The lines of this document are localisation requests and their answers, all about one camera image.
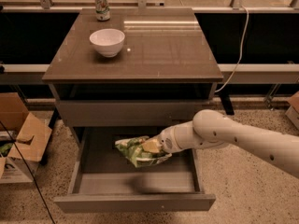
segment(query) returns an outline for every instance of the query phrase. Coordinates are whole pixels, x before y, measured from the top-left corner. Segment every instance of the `white cable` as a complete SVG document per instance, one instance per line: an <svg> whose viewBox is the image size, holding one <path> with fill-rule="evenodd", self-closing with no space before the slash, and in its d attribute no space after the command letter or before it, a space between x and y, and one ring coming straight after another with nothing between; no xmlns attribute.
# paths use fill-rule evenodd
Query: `white cable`
<svg viewBox="0 0 299 224"><path fill-rule="evenodd" d="M246 31L247 31L247 26L249 24L249 11L245 7L243 7L243 8L246 11L247 16L246 16L246 22L245 22L245 26L244 26L244 30L243 30L243 35L242 35L241 43L240 43L240 56L239 56L239 60L237 61L232 74L228 77L228 79L225 81L225 83L219 89L215 90L215 93L217 93L219 91L222 91L223 88L230 82L230 80L232 79L233 75L235 74L236 68L240 65L240 62L241 62L242 57L243 57L244 37L245 37Z"/></svg>

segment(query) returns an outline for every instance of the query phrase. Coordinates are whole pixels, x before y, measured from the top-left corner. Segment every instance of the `open drawer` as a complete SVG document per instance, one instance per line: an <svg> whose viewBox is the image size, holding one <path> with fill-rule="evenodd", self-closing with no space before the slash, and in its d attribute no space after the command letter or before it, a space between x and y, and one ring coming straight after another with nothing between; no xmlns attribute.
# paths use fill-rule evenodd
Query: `open drawer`
<svg viewBox="0 0 299 224"><path fill-rule="evenodd" d="M156 127L92 127L82 137L67 196L54 201L67 213L207 211L195 150L157 166L136 169L114 148L118 139L155 135Z"/></svg>

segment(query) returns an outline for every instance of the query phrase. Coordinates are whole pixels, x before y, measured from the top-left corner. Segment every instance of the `gray cabinet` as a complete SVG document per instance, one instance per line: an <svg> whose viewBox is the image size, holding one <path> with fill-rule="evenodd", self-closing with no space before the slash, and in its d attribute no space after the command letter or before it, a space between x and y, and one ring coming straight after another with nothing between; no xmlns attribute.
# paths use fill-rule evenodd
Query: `gray cabinet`
<svg viewBox="0 0 299 224"><path fill-rule="evenodd" d="M88 40L107 27L126 34L112 59ZM106 22L83 9L43 77L79 145L68 194L54 201L65 212L208 210L195 150L136 169L114 142L192 119L221 80L191 9L111 9Z"/></svg>

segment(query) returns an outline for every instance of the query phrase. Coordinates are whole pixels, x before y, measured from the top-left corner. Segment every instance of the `countertop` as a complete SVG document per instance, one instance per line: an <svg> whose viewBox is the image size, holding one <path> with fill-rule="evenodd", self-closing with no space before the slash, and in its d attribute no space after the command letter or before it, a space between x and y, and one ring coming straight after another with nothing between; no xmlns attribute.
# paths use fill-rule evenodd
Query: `countertop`
<svg viewBox="0 0 299 224"><path fill-rule="evenodd" d="M222 74L190 8L113 8L109 21L82 9L43 76L55 82L218 82ZM126 37L114 58L98 54L89 40L115 28Z"/></svg>

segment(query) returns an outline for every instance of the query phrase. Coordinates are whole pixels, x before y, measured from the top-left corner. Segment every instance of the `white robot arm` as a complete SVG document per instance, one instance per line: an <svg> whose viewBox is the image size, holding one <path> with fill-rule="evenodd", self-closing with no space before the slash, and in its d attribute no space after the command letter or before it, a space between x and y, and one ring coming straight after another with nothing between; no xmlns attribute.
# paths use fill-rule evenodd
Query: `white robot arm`
<svg viewBox="0 0 299 224"><path fill-rule="evenodd" d="M233 144L299 178L299 137L243 125L213 110L202 110L156 138L167 153Z"/></svg>

